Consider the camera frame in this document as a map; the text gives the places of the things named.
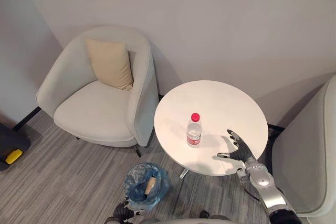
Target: round table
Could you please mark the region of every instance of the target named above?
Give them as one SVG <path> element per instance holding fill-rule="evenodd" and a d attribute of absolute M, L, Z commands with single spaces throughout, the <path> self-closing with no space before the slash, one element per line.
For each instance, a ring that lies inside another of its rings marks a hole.
<path fill-rule="evenodd" d="M 203 125 L 198 148 L 186 141 L 192 113 L 200 114 Z M 227 129 L 236 132 L 256 158 L 268 138 L 267 122 L 257 103 L 238 88 L 218 81 L 192 81 L 172 89 L 156 108 L 154 127 L 165 152 L 185 168 L 181 178 L 188 170 L 223 176 L 244 167 L 240 161 L 216 156 L 236 150 Z"/>

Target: chair armrest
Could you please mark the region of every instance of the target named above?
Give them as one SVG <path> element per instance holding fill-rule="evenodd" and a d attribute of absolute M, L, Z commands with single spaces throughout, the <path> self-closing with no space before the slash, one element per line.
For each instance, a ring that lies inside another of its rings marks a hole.
<path fill-rule="evenodd" d="M 62 102 L 96 75 L 86 53 L 85 44 L 75 38 L 60 54 L 36 94 L 36 102 L 51 117 Z"/>
<path fill-rule="evenodd" d="M 159 103 L 158 89 L 150 46 L 136 56 L 133 63 L 133 88 L 128 104 L 128 126 L 140 146 L 146 146 L 154 127 L 154 114 Z"/>

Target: baseboard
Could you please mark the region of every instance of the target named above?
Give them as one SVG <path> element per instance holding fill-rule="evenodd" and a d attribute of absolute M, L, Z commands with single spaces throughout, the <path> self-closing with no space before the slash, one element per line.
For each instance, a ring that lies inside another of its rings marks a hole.
<path fill-rule="evenodd" d="M 33 111 L 31 111 L 25 118 L 23 118 L 20 122 L 18 122 L 13 128 L 13 131 L 18 131 L 22 128 L 23 125 L 25 125 L 34 115 L 37 114 L 41 110 L 40 107 L 36 107 Z"/>
<path fill-rule="evenodd" d="M 273 124 L 267 124 L 268 128 L 269 129 L 272 129 L 272 130 L 275 130 L 275 131 L 284 131 L 285 128 L 283 127 L 280 127 L 280 126 L 276 126 L 276 125 L 273 125 Z"/>

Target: gray chair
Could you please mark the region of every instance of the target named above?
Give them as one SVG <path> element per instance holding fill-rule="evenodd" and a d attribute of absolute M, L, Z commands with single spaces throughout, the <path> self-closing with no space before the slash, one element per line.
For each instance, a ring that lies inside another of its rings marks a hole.
<path fill-rule="evenodd" d="M 126 43 L 132 90 L 97 80 L 87 38 Z M 157 92 L 149 41 L 137 30 L 106 26 L 82 33 L 67 45 L 38 90 L 36 101 L 60 128 L 78 138 L 106 146 L 136 147 L 146 146 L 153 130 Z"/>
<path fill-rule="evenodd" d="M 276 139 L 272 167 L 304 224 L 336 223 L 336 76 Z"/>

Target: bottle label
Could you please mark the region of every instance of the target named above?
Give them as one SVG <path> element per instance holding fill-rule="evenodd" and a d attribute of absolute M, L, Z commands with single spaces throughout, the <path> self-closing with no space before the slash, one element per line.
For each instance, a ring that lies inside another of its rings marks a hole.
<path fill-rule="evenodd" d="M 191 145 L 197 145 L 197 144 L 200 143 L 201 138 L 200 138 L 200 137 L 197 137 L 197 139 L 194 140 L 194 139 L 189 138 L 189 137 L 187 136 L 187 141 L 188 141 L 188 143 L 190 143 Z"/>

